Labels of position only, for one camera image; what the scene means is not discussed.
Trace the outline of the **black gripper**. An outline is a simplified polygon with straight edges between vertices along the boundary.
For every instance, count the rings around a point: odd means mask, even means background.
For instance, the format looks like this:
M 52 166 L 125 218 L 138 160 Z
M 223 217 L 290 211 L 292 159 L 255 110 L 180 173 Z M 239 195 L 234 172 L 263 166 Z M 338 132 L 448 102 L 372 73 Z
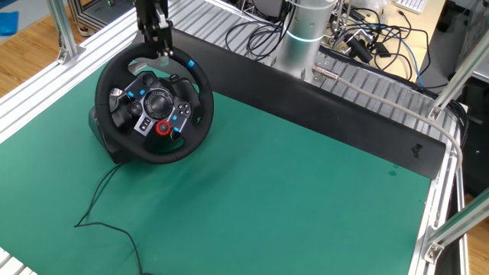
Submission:
M 173 55 L 171 20 L 167 0 L 135 0 L 138 29 L 143 34 L 144 43 L 170 57 Z

